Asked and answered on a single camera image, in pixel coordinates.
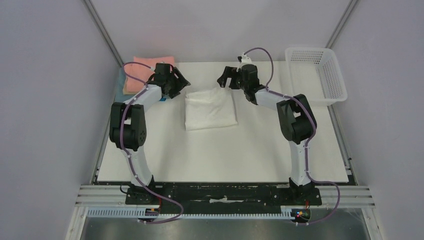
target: white wall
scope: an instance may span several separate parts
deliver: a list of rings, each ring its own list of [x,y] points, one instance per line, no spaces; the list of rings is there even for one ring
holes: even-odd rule
[[[234,61],[266,48],[284,60],[291,46],[324,47],[349,0],[92,0],[124,62]],[[268,61],[261,52],[249,54]]]
[[[0,3],[0,235],[65,237],[117,65],[79,0]]]
[[[424,239],[424,1],[362,0],[334,46],[337,106],[390,240]]]

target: gray wall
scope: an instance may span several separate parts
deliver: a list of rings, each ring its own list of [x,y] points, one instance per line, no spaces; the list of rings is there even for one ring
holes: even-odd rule
[[[423,239],[424,1],[362,0],[334,50],[343,129],[387,239]]]
[[[0,3],[1,239],[65,237],[117,65],[79,0]]]

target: metal floor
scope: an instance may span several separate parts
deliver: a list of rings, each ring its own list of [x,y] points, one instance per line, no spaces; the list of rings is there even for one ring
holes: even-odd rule
[[[312,209],[312,220],[329,211]],[[131,218],[88,217],[81,240],[369,240],[361,209],[339,209],[324,222],[295,226],[288,220],[202,220],[144,225]]]

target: cloth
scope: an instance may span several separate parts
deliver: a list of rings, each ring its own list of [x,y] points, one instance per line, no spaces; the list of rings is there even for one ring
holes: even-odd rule
[[[124,73],[124,68],[121,67],[118,72],[115,102],[123,103],[135,95],[135,94],[131,94],[131,95],[124,94],[125,80],[126,80],[126,75]]]
[[[165,57],[157,57],[157,58],[140,58],[134,57],[134,62],[146,64],[150,67],[155,67],[157,63],[164,62],[166,64],[175,65],[175,60],[173,56],[165,56]],[[149,79],[149,77],[153,74],[151,69],[148,69],[145,66],[139,64],[128,64],[125,67],[125,72],[131,76],[139,78],[145,82]],[[137,81],[131,77],[127,77],[126,83],[124,85],[125,93],[138,93],[144,87],[144,83]]]
[[[221,128],[236,124],[236,112],[229,89],[216,87],[185,95],[186,131]]]

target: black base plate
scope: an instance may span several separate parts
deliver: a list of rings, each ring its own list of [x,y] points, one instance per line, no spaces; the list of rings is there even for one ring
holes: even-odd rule
[[[199,183],[154,182],[150,189],[169,197],[184,207],[185,214],[280,214],[281,206],[322,205],[320,190],[295,198],[288,184],[278,183]],[[226,198],[232,203],[213,202]],[[166,200],[150,195],[142,188],[130,187],[127,205],[159,205],[162,214],[178,214],[180,208]]]

